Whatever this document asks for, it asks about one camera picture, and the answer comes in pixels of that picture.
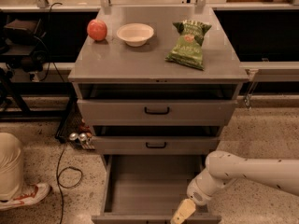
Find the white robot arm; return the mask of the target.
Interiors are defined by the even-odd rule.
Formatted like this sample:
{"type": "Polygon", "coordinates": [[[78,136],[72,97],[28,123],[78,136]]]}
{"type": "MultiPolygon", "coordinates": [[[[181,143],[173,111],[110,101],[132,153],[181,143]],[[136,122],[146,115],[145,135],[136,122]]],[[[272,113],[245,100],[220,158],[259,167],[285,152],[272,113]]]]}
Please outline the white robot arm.
{"type": "Polygon", "coordinates": [[[213,151],[206,164],[187,187],[187,198],[180,202],[171,224],[182,224],[196,210],[206,205],[212,196],[238,178],[299,195],[299,160],[249,159],[225,151],[213,151]]]}

